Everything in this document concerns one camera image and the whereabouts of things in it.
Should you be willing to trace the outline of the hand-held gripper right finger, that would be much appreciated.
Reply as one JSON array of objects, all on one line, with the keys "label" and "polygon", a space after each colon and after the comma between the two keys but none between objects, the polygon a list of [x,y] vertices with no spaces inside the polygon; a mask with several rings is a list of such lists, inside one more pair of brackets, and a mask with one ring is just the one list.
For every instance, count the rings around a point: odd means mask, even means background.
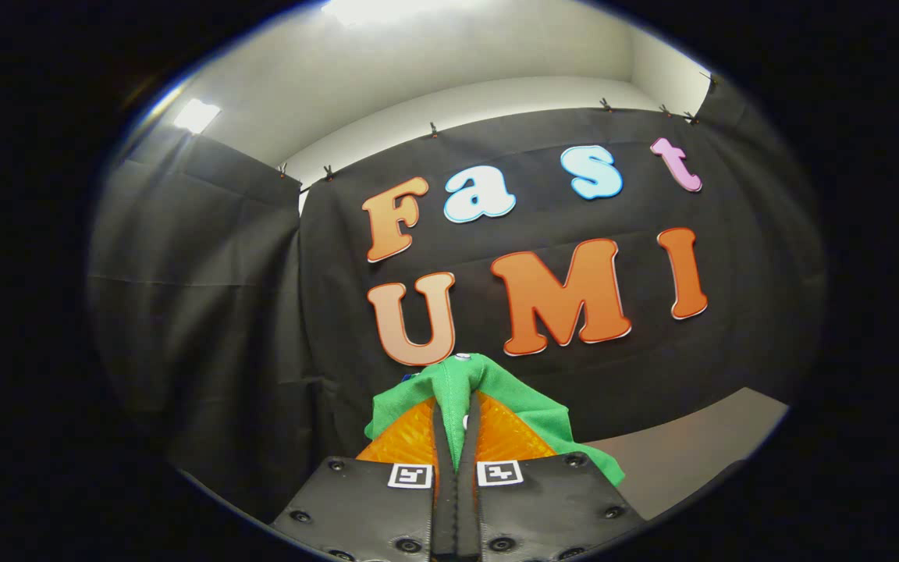
[{"label": "hand-held gripper right finger", "polygon": [[472,394],[471,413],[457,473],[461,560],[567,561],[645,527],[584,451],[557,451],[483,392]]}]

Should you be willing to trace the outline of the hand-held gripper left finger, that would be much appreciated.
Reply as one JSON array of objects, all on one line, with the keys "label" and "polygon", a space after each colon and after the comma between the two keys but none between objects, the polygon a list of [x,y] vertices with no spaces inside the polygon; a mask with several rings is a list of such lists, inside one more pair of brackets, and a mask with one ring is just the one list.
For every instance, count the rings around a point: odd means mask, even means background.
[{"label": "hand-held gripper left finger", "polygon": [[329,561],[439,561],[457,544],[457,477],[442,412],[410,407],[356,457],[328,457],[272,529]]}]

